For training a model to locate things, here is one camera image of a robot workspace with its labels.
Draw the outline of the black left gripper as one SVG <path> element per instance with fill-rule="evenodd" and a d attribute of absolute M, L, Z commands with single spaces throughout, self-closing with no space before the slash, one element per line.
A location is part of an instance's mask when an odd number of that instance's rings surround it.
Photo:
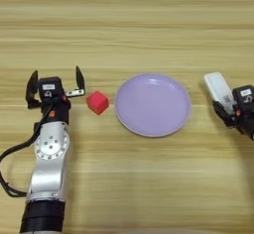
<path fill-rule="evenodd" d="M 40 108 L 43 114 L 42 123 L 65 122 L 68 123 L 68 112 L 71 107 L 70 99 L 80 97 L 85 94 L 85 83 L 83 74 L 78 66 L 75 67 L 76 84 L 79 89 L 65 91 L 62 89 L 40 90 L 40 98 L 37 100 L 35 95 L 38 92 L 38 72 L 35 70 L 26 89 L 26 101 L 29 109 Z"/>

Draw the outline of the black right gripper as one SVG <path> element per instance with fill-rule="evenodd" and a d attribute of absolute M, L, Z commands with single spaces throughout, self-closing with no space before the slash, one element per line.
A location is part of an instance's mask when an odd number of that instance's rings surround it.
<path fill-rule="evenodd" d="M 220 102 L 212 101 L 212 106 L 217 116 L 227 127 L 235 127 L 241 134 L 254 139 L 254 102 L 232 105 L 233 111 L 229 112 Z"/>

